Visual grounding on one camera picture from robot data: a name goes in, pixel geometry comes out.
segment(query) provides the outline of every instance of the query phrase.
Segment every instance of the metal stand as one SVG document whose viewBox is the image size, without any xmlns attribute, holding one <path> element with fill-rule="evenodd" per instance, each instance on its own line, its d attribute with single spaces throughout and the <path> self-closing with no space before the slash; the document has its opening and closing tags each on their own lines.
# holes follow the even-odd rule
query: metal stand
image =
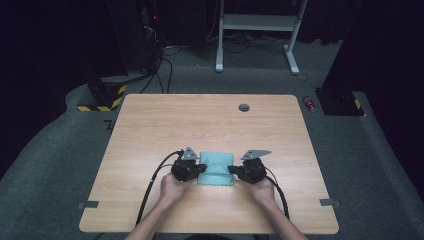
<svg viewBox="0 0 424 240">
<path fill-rule="evenodd" d="M 299 68 L 293 56 L 293 47 L 302 23 L 303 14 L 308 0 L 303 0 L 299 13 L 296 16 L 274 16 L 274 15 L 245 15 L 245 14 L 224 14 L 224 0 L 221 0 L 219 17 L 219 38 L 216 54 L 217 72 L 224 71 L 223 35 L 224 29 L 234 30 L 262 30 L 292 32 L 289 45 L 284 46 L 292 74 L 298 75 Z"/>
</svg>

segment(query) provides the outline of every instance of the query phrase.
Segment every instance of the forearm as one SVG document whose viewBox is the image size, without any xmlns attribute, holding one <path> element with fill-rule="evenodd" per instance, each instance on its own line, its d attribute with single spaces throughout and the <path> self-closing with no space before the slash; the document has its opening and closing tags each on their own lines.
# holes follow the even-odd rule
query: forearm
<svg viewBox="0 0 424 240">
<path fill-rule="evenodd" d="M 260 204 L 260 207 L 277 230 L 281 239 L 307 239 L 305 235 L 287 219 L 275 202 Z"/>
<path fill-rule="evenodd" d="M 146 240 L 152 239 L 157 227 L 162 219 L 168 213 L 171 203 L 160 199 L 146 217 L 134 228 L 134 230 L 125 238 L 126 240 Z"/>
</svg>

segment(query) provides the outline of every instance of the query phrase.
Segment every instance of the table top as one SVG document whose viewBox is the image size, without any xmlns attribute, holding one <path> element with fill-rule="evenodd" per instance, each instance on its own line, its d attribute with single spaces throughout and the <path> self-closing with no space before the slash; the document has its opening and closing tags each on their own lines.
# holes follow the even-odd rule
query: table top
<svg viewBox="0 0 424 240">
<path fill-rule="evenodd" d="M 242 112 L 240 104 L 250 110 Z M 249 149 L 271 150 L 261 157 L 276 176 L 291 221 L 305 234 L 333 234 L 338 223 L 303 120 L 291 95 L 129 94 L 91 190 L 80 229 L 130 232 L 153 172 L 170 153 L 190 146 L 200 152 L 234 154 L 234 165 Z M 144 210 L 159 198 L 162 169 Z M 169 233 L 275 233 L 235 176 L 231 187 L 193 182 L 158 228 Z M 282 208 L 278 193 L 276 202 Z"/>
</svg>

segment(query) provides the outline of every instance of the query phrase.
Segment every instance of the person's left hand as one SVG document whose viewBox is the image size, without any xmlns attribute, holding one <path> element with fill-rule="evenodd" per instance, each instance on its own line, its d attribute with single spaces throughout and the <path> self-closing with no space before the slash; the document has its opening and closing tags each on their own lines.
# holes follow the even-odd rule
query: person's left hand
<svg viewBox="0 0 424 240">
<path fill-rule="evenodd" d="M 168 204 L 174 204 L 184 195 L 187 187 L 193 180 L 187 182 L 179 182 L 175 179 L 172 173 L 163 176 L 161 181 L 160 198 L 165 200 Z"/>
</svg>

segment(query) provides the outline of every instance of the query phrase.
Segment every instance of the black cable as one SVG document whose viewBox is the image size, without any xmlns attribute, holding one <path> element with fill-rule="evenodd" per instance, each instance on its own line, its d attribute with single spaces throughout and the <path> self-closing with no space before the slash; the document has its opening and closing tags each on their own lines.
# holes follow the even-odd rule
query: black cable
<svg viewBox="0 0 424 240">
<path fill-rule="evenodd" d="M 266 169 L 266 170 L 268 170 L 268 172 L 270 172 L 270 173 L 271 173 L 271 175 L 274 177 L 275 183 L 276 183 L 277 185 L 279 185 L 279 184 L 278 184 L 278 182 L 277 182 L 277 178 L 275 177 L 274 173 L 273 173 L 273 172 L 272 172 L 269 168 L 267 168 L 267 167 L 265 167 L 265 169 Z"/>
<path fill-rule="evenodd" d="M 146 203 L 147 203 L 147 199 L 149 198 L 149 194 L 150 194 L 150 190 L 152 190 L 153 187 L 153 183 L 155 182 L 155 179 L 158 175 L 158 172 L 162 169 L 163 164 L 173 155 L 175 154 L 181 154 L 181 151 L 175 151 L 171 154 L 169 154 L 168 156 L 166 156 L 165 159 L 163 159 L 163 161 L 159 164 L 158 168 L 156 169 L 155 173 L 153 173 L 152 178 L 150 179 L 150 183 L 149 186 L 146 189 L 146 193 L 144 194 L 144 198 L 143 198 L 143 202 L 141 203 L 141 207 L 140 207 L 140 211 L 138 212 L 138 217 L 137 217 L 137 221 L 136 221 L 136 225 L 141 221 L 141 217 L 143 216 L 143 211 L 144 208 L 146 207 Z"/>
<path fill-rule="evenodd" d="M 99 233 L 99 235 L 97 235 L 97 236 L 94 238 L 94 240 L 97 240 L 97 239 L 101 238 L 103 235 L 104 235 L 104 233 Z"/>
<path fill-rule="evenodd" d="M 155 66 L 154 66 L 154 72 L 153 72 L 152 76 L 150 77 L 150 79 L 149 79 L 149 81 L 147 82 L 146 86 L 144 86 L 144 88 L 140 91 L 140 93 L 143 93 L 143 92 L 144 92 L 144 90 L 146 90 L 146 88 L 149 86 L 149 84 L 150 84 L 150 82 L 152 81 L 152 79 L 155 77 L 156 72 L 157 72 L 157 68 L 156 68 L 156 65 L 155 65 Z"/>
<path fill-rule="evenodd" d="M 281 201 L 283 202 L 283 211 L 284 211 L 284 215 L 286 215 L 286 217 L 290 220 L 290 215 L 289 215 L 289 207 L 287 205 L 287 201 L 286 201 L 286 197 L 284 196 L 283 190 L 281 190 L 280 186 L 270 177 L 265 176 L 269 181 L 271 181 L 272 184 L 274 184 L 274 186 L 277 188 L 278 193 L 280 194 L 281 197 Z"/>
<path fill-rule="evenodd" d="M 159 73 L 158 73 L 158 72 L 156 72 L 156 76 L 158 76 L 159 85 L 160 85 L 160 89 L 161 89 L 162 93 L 165 93 L 165 92 L 163 91 L 162 78 L 160 78 L 160 76 L 159 76 Z"/>
<path fill-rule="evenodd" d="M 245 35 L 243 35 L 243 37 L 244 37 L 243 40 L 245 40 L 243 42 L 237 42 L 237 41 L 234 41 L 234 40 L 231 41 L 232 43 L 235 43 L 235 44 L 245 44 L 245 43 L 247 43 L 246 46 L 242 50 L 232 51 L 232 50 L 229 50 L 225 47 L 222 47 L 222 49 L 224 49 L 225 51 L 230 52 L 230 53 L 242 53 L 242 52 L 246 51 L 250 47 L 250 41 L 249 41 L 249 39 L 247 39 L 247 37 Z"/>
<path fill-rule="evenodd" d="M 167 89 L 166 89 L 166 93 L 169 93 L 169 87 L 171 86 L 171 78 L 172 78 L 172 73 L 173 73 L 173 71 L 174 71 L 174 68 L 173 68 L 173 66 L 172 66 L 171 61 L 169 61 L 169 60 L 168 60 L 168 59 L 166 59 L 166 58 L 162 58 L 162 60 L 164 60 L 164 61 L 168 62 L 168 63 L 169 63 L 169 66 L 171 67 L 171 72 L 169 73 L 169 78 L 168 78 L 168 87 L 167 87 Z"/>
</svg>

